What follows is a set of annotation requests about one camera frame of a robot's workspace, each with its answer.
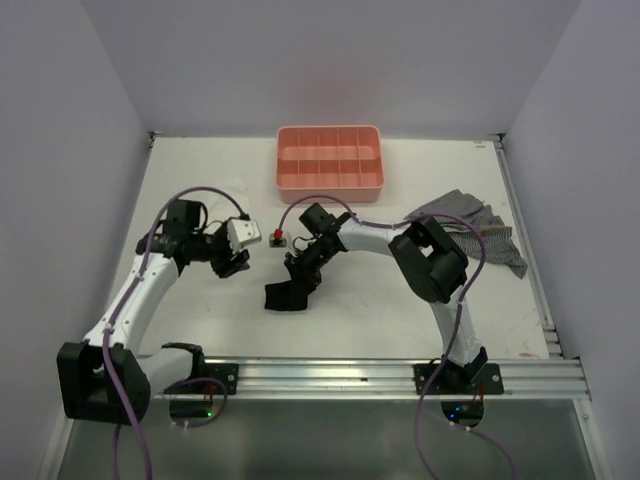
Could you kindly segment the black underwear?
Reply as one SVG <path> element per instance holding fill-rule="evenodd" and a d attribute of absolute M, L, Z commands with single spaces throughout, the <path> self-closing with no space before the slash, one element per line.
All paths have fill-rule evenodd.
<path fill-rule="evenodd" d="M 275 312 L 299 312 L 308 308 L 311 290 L 292 280 L 265 286 L 264 308 Z"/>

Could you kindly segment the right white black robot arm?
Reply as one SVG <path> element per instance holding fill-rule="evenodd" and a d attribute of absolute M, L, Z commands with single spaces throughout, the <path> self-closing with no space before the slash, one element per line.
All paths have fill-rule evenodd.
<path fill-rule="evenodd" d="M 399 225 L 374 224 L 357 219 L 350 211 L 336 217 L 314 203 L 299 221 L 311 234 L 311 242 L 285 255 L 290 279 L 265 287 L 267 310 L 306 310 L 309 296 L 322 282 L 321 269 L 339 253 L 389 256 L 410 290 L 433 312 L 444 347 L 441 372 L 436 378 L 446 380 L 451 389 L 461 393 L 480 382 L 487 353 L 466 303 L 466 293 L 479 274 L 467 276 L 467 255 L 436 218 L 415 217 Z"/>

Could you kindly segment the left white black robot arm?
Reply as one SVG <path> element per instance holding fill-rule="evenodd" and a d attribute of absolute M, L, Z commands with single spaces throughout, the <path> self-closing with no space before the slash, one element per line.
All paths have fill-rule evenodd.
<path fill-rule="evenodd" d="M 209 233 L 200 219 L 205 212 L 199 201 L 168 202 L 138 242 L 110 307 L 81 341 L 60 348 L 57 370 L 68 418 L 132 425 L 155 395 L 178 386 L 193 393 L 207 383 L 198 345 L 169 342 L 150 357 L 138 356 L 150 321 L 187 266 L 207 263 L 220 279 L 249 267 L 248 248 L 261 240 L 257 222 L 240 212 Z"/>

